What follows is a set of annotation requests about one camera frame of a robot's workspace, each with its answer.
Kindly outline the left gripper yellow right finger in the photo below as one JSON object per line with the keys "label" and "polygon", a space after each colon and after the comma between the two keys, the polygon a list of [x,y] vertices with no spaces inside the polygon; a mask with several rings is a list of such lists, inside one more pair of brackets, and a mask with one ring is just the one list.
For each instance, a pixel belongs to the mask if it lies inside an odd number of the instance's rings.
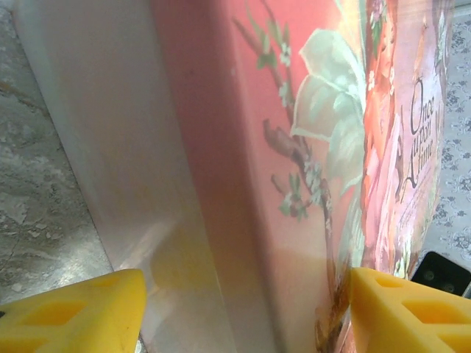
{"label": "left gripper yellow right finger", "polygon": [[350,271],[357,353],[471,353],[471,300],[373,270]]}

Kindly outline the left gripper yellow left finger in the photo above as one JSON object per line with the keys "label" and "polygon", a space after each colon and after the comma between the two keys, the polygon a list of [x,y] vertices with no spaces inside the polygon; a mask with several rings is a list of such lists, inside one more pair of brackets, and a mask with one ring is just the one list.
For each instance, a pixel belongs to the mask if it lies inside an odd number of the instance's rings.
{"label": "left gripper yellow left finger", "polygon": [[146,307],[139,269],[0,305],[0,353],[135,353]]}

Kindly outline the pink storybook-style box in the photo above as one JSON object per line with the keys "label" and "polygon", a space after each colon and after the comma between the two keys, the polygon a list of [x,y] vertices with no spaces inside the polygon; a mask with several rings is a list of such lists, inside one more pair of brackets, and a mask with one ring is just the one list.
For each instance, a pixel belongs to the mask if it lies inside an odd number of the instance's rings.
{"label": "pink storybook-style box", "polygon": [[360,353],[352,267],[409,278],[455,0],[15,0],[149,353]]}

